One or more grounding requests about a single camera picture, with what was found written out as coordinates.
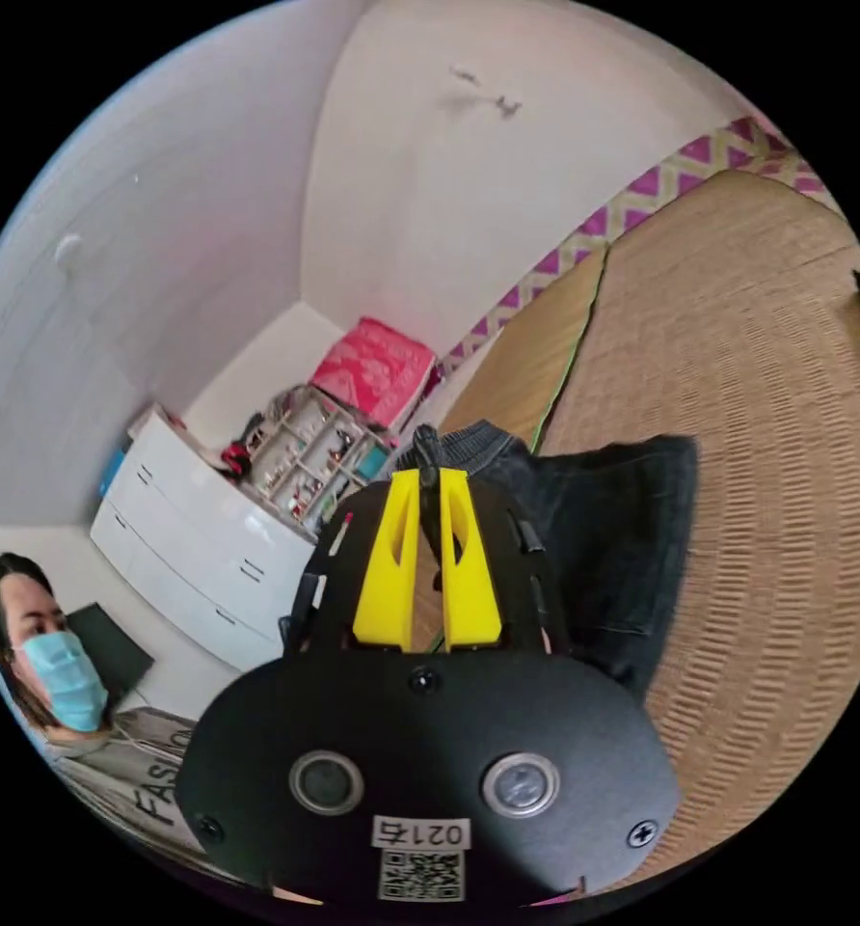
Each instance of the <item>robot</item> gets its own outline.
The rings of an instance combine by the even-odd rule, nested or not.
[[[433,654],[412,647],[421,530]],[[251,885],[477,920],[621,881],[675,813],[650,719],[570,656],[546,551],[489,483],[409,470],[351,496],[284,624],[283,657],[212,703],[176,784],[211,860]]]

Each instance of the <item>woman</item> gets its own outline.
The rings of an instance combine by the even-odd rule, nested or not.
[[[240,884],[208,861],[175,803],[194,723],[154,708],[111,716],[108,693],[47,577],[15,553],[0,554],[0,673],[52,767],[93,812],[162,858]]]

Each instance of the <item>qr code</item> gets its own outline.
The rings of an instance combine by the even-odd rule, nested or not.
[[[440,903],[464,900],[464,852],[382,853],[379,900]]]

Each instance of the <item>white dresser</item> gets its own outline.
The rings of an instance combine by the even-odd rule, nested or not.
[[[112,481],[90,537],[182,633],[242,671],[282,654],[313,545],[216,473],[159,415]]]

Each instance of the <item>red object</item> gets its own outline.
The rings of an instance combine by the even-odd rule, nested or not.
[[[419,400],[436,356],[374,318],[361,318],[321,361],[312,386],[394,430]]]
[[[234,443],[223,449],[221,459],[237,478],[242,479],[251,470],[250,452],[243,444]]]

